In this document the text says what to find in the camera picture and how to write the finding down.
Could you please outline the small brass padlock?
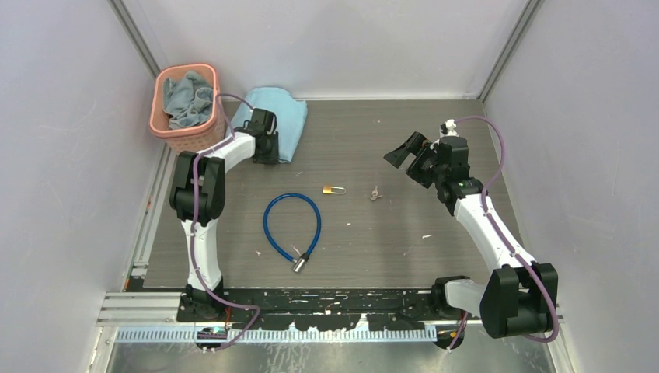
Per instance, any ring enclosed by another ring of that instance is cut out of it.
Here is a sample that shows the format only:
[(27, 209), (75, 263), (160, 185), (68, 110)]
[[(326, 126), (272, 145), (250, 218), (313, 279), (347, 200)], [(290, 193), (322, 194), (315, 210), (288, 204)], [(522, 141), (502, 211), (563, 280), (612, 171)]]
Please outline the small brass padlock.
[(346, 193), (346, 189), (341, 186), (324, 185), (322, 188), (322, 193), (328, 195), (344, 195)]

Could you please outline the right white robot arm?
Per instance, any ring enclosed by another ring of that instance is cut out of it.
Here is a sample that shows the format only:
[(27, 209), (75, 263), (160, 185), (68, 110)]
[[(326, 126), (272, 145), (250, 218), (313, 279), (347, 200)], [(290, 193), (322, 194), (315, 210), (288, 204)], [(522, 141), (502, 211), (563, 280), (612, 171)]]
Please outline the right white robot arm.
[(408, 156), (413, 156), (408, 177), (422, 187), (435, 187), (439, 201), (468, 232), (491, 272), (484, 285), (466, 276), (438, 278), (431, 289), (434, 314), (441, 319), (457, 312), (473, 315), (494, 339), (554, 340), (558, 273), (525, 251), (498, 216), (483, 183), (470, 176), (467, 140), (449, 135), (432, 142), (415, 132), (384, 159), (399, 168)]

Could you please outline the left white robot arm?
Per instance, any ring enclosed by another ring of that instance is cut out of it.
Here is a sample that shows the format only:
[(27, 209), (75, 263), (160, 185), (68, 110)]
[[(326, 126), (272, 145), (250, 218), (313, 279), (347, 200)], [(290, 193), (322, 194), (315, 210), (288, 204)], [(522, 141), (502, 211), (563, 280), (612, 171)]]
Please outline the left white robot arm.
[(226, 174), (247, 159), (278, 162), (275, 113), (254, 109), (226, 139), (199, 152), (181, 152), (176, 161), (169, 204), (183, 226), (189, 260), (179, 321), (215, 321), (225, 314), (217, 225), (226, 203)]

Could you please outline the small silver key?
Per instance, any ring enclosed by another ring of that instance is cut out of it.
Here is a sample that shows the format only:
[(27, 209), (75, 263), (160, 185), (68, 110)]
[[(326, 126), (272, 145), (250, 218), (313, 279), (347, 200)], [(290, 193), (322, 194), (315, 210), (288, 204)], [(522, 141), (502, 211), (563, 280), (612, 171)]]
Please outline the small silver key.
[(375, 186), (375, 188), (371, 192), (370, 201), (375, 201), (375, 200), (379, 199), (380, 197), (382, 197), (382, 195), (379, 193), (378, 187)]

